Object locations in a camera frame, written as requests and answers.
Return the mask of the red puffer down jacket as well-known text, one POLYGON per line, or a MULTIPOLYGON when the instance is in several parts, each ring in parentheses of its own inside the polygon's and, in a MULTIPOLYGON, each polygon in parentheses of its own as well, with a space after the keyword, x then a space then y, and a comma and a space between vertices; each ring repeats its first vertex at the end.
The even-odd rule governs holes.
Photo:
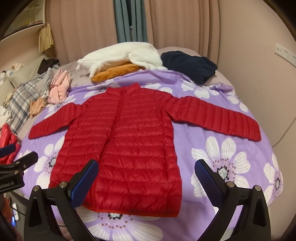
POLYGON ((82 104, 69 103, 34 125, 29 139, 67 128, 50 187, 69 180, 89 160, 99 173, 84 206, 95 212, 176 217, 182 179, 173 123, 189 123, 227 136, 261 140, 251 117, 192 96, 131 86, 112 88, 82 104))

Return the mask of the plaid grey pillow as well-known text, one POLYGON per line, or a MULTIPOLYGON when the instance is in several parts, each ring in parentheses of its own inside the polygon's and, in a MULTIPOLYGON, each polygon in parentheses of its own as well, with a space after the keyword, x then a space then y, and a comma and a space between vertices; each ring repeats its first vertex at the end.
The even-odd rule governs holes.
POLYGON ((36 101, 39 97, 43 99, 48 98, 50 83, 59 68, 60 66, 55 64, 43 74, 33 80, 20 84, 16 88, 8 106, 8 110, 11 113, 8 125, 14 133, 17 134, 30 117, 31 102, 36 101))

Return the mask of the tan small garment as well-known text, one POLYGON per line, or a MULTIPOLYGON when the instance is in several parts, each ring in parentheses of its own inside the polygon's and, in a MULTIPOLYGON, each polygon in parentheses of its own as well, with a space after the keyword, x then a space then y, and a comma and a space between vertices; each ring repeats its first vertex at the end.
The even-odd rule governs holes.
POLYGON ((30 118, 37 116, 46 107, 46 101, 39 97, 30 102, 30 118))

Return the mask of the purple floral bed sheet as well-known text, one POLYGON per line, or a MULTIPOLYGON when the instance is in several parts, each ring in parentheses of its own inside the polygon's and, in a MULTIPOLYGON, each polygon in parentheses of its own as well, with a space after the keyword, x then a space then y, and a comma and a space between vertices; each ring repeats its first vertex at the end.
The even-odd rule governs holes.
MULTIPOLYGON (((69 103, 82 104, 90 97, 104 93, 107 88, 139 84, 170 93, 175 97, 192 96, 225 109, 243 113, 254 119, 248 108, 239 101, 231 87, 225 85, 199 86, 178 72, 147 70, 131 73, 102 83, 71 88, 66 100, 41 112, 31 128, 52 116, 69 103)), ((269 140, 260 128, 261 140, 227 136, 189 123, 173 123, 174 146, 182 179, 182 200, 176 217, 155 217, 95 212, 83 205, 78 214, 96 238, 104 240, 197 240, 211 222, 217 208, 210 204, 194 172, 194 164, 203 159, 224 181, 238 187, 262 187, 266 202, 283 191, 283 177, 269 140)), ((50 176, 62 148, 67 128, 36 139, 28 135, 22 140, 19 156, 31 151, 38 153, 38 162, 24 174, 22 193, 28 197, 34 186, 50 187, 50 176)))

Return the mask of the pink garment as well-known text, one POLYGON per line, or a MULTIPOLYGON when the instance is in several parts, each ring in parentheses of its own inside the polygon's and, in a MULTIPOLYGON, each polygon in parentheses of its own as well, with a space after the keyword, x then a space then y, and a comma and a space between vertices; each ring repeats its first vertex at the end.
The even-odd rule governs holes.
POLYGON ((48 103, 62 103, 67 98, 69 87, 70 73, 67 70, 58 69, 50 83, 48 103))

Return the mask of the black garment on pillow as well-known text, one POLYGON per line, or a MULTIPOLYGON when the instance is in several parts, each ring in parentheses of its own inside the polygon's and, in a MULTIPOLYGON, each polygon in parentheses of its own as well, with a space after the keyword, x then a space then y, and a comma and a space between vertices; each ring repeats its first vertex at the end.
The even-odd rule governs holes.
POLYGON ((40 66, 37 70, 38 74, 43 74, 45 73, 48 68, 51 68, 52 66, 54 66, 55 64, 60 64, 60 61, 58 59, 55 58, 51 58, 51 59, 43 59, 40 63, 40 66))

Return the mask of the grey bed cover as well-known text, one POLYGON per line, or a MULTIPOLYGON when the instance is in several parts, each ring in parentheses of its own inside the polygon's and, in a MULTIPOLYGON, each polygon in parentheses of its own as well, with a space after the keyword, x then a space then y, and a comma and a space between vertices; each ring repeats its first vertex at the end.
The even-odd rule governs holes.
POLYGON ((70 73, 70 87, 74 88, 93 85, 93 82, 89 78, 89 73, 84 69, 77 70, 77 66, 77 61, 73 61, 61 66, 63 70, 67 70, 70 73))

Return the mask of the straw yellow hanging tassel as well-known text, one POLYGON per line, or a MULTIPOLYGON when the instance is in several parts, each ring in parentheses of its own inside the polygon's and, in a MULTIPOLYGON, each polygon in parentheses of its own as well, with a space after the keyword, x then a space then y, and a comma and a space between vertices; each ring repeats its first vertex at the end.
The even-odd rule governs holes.
POLYGON ((52 37, 52 32, 51 32, 51 26, 50 24, 44 25, 39 30, 39 41, 38 41, 38 47, 39 47, 39 52, 44 52, 51 47, 54 46, 54 41, 52 37))

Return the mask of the orange garment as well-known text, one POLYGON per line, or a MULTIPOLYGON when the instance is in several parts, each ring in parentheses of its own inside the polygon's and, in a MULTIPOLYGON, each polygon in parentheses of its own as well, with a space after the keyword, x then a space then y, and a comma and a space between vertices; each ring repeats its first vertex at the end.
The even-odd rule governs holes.
POLYGON ((144 70, 144 67, 132 64, 130 62, 124 63, 123 65, 112 67, 106 71, 99 72, 95 74, 92 78, 92 82, 104 82, 106 80, 116 78, 119 76, 124 76, 139 70, 144 70))

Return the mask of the beige curtain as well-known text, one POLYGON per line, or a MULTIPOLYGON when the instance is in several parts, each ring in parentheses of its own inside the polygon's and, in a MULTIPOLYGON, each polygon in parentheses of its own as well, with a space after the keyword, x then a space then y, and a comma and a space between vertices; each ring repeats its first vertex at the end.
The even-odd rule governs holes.
MULTIPOLYGON (((217 1, 144 1, 144 8, 148 43, 191 49, 218 61, 217 1)), ((63 64, 118 43, 113 1, 46 1, 45 18, 63 64)))

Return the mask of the white fleece garment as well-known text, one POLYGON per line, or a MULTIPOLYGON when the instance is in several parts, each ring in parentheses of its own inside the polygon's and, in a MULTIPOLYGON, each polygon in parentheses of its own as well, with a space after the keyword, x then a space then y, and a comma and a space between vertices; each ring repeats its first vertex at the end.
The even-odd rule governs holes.
POLYGON ((166 70, 157 49, 146 42, 123 42, 93 51, 77 61, 76 69, 88 71, 92 78, 126 62, 148 70, 166 70))

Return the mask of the navy blue garment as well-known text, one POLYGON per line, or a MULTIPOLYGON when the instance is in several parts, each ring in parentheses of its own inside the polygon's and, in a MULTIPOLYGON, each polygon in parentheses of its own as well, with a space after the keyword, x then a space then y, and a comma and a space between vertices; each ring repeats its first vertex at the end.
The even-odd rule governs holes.
POLYGON ((218 69, 207 57, 191 56, 182 51, 165 52, 161 60, 168 70, 180 72, 199 85, 205 84, 218 69))

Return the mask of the teal curtain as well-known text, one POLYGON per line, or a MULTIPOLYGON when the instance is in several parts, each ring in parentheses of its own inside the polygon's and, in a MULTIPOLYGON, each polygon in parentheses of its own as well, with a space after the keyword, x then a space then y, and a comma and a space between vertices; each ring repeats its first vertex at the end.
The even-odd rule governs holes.
POLYGON ((114 0, 117 40, 122 42, 148 42, 143 0, 114 0))

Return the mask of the white wall shelf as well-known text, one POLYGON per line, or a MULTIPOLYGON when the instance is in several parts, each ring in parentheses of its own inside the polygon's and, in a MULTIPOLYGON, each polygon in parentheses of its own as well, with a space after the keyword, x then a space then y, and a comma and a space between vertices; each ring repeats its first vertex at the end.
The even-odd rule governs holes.
POLYGON ((46 1, 30 1, 10 24, 1 41, 3 42, 18 33, 34 30, 37 32, 41 27, 44 27, 46 22, 45 5, 46 1))

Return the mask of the white wall power strip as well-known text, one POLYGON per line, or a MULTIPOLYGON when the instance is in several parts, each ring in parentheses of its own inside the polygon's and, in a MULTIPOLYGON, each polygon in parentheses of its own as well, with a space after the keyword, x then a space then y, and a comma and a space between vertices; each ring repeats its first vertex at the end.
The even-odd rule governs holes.
POLYGON ((288 63, 296 67, 296 54, 285 49, 283 46, 276 44, 274 53, 281 58, 285 59, 288 63))

